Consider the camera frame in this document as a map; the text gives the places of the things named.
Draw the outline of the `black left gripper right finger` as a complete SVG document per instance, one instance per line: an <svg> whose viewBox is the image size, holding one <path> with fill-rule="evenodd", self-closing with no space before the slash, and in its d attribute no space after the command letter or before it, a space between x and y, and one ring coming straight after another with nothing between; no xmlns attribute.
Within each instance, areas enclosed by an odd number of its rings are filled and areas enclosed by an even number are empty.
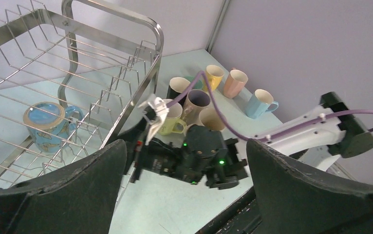
<svg viewBox="0 0 373 234"><path fill-rule="evenodd" d="M321 171L249 140L257 234L373 234L373 185Z"/></svg>

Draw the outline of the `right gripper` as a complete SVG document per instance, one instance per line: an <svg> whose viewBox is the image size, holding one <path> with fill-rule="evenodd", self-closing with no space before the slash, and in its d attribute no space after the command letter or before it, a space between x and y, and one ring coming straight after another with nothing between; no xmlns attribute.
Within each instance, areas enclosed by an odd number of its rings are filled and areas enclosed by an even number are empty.
<svg viewBox="0 0 373 234"><path fill-rule="evenodd" d="M247 161L238 158L238 139L224 139L220 131L193 124L180 147L157 138L145 144L145 139L139 135L131 149L135 167L131 183L144 170L191 185L206 177L206 186L218 190L233 188L248 177Z"/></svg>

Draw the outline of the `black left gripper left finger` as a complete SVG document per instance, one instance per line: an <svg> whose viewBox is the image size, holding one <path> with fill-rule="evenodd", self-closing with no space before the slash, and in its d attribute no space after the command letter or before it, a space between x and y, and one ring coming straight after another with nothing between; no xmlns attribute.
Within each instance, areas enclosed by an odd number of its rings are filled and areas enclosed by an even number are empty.
<svg viewBox="0 0 373 234"><path fill-rule="evenodd" d="M107 234L126 160L119 139L70 165L0 188L0 234Z"/></svg>

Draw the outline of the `cream decorated mug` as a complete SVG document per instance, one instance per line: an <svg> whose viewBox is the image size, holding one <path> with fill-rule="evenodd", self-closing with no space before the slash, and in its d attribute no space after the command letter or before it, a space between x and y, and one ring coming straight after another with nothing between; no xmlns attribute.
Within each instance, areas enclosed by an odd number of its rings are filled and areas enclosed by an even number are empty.
<svg viewBox="0 0 373 234"><path fill-rule="evenodd" d="M225 124L214 108L203 109L198 115L197 123L212 131L222 131L225 128Z"/></svg>

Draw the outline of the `yellow-green mug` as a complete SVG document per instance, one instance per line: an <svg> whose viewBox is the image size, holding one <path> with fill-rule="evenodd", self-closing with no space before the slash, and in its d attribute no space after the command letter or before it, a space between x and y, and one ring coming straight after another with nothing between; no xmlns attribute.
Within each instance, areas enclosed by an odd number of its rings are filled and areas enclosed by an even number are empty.
<svg viewBox="0 0 373 234"><path fill-rule="evenodd" d="M181 104L177 102L169 107L166 120L162 127L158 130L158 133L162 136L172 133L183 134L186 130L187 124L181 119L182 113L183 108Z"/></svg>

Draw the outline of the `large pink mug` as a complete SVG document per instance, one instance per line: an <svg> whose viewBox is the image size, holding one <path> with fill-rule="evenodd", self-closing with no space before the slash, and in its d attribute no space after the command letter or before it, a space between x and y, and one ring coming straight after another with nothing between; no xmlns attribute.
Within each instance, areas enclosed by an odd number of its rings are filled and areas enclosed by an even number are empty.
<svg viewBox="0 0 373 234"><path fill-rule="evenodd" d="M210 103L211 99L206 92L197 89L189 91L183 105L181 120L187 125L193 124L199 113L207 108Z"/></svg>

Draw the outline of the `mint green mug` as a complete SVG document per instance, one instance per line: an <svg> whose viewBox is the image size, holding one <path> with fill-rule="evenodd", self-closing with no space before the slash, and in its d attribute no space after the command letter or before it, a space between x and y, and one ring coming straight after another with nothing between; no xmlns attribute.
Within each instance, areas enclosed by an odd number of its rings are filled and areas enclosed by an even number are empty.
<svg viewBox="0 0 373 234"><path fill-rule="evenodd" d="M195 77L192 76L185 76L185 79L187 79L189 82L193 82ZM201 79L198 79L198 81L195 83L192 89L199 89L202 90L204 84Z"/></svg>

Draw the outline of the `black mug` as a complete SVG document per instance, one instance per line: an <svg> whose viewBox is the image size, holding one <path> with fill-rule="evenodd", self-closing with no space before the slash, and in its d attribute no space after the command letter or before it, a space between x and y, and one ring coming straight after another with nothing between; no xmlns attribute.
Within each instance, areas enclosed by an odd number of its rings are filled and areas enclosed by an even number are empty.
<svg viewBox="0 0 373 234"><path fill-rule="evenodd" d="M190 85L190 81L183 77L174 77L169 81L166 99L175 99Z"/></svg>

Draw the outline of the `light blue mug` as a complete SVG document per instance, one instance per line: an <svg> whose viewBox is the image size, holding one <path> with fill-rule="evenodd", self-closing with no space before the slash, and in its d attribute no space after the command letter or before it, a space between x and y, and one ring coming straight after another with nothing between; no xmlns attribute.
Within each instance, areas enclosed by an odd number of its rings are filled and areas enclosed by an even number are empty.
<svg viewBox="0 0 373 234"><path fill-rule="evenodd" d="M279 103L274 101L273 96L264 89L257 89L247 102L244 113L252 119L257 119L264 113L273 112L278 109Z"/></svg>

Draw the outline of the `blue-rimmed cup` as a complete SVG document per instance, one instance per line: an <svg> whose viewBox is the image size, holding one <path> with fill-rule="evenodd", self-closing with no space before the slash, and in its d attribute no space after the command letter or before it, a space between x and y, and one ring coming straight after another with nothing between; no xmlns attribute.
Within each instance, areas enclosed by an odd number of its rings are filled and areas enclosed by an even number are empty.
<svg viewBox="0 0 373 234"><path fill-rule="evenodd" d="M44 153L56 153L66 143L76 125L72 123L72 115L77 113L77 119L84 117L77 106L66 108L54 102L39 102L23 114L23 123L37 148Z"/></svg>

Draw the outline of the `yellow mug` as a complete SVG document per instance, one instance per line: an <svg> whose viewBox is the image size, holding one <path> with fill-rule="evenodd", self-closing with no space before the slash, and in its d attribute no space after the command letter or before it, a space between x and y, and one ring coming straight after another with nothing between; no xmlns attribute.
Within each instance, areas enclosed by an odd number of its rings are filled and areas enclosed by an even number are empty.
<svg viewBox="0 0 373 234"><path fill-rule="evenodd" d="M211 91L215 91L224 77L224 70L217 65L208 65L205 75L209 82Z"/></svg>

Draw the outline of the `pink faceted mug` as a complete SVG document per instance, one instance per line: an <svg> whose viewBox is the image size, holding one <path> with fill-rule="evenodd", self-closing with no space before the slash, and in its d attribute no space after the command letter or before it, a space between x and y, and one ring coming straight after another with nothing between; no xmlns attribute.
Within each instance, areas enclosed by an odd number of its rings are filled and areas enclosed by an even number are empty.
<svg viewBox="0 0 373 234"><path fill-rule="evenodd" d="M224 84L223 95L227 98L236 97L248 82L248 76L241 70L232 68Z"/></svg>

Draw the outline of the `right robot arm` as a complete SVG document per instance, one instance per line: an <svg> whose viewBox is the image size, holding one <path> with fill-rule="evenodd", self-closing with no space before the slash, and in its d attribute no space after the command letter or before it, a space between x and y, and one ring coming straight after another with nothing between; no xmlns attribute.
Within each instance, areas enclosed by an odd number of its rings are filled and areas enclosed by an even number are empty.
<svg viewBox="0 0 373 234"><path fill-rule="evenodd" d="M216 123L220 121L215 109L212 115L202 110L183 130L180 147L153 138L147 145L139 136L133 148L136 156L131 181L139 179L143 170L167 176L192 185L203 177L206 186L230 189L247 178L246 160L237 156L236 137L223 139ZM335 93L321 97L321 104L305 115L255 136L258 140L286 156L327 145L329 156L300 157L300 161L319 170L327 170L340 157L348 158L373 148L373 136L355 117L355 110L346 109Z"/></svg>

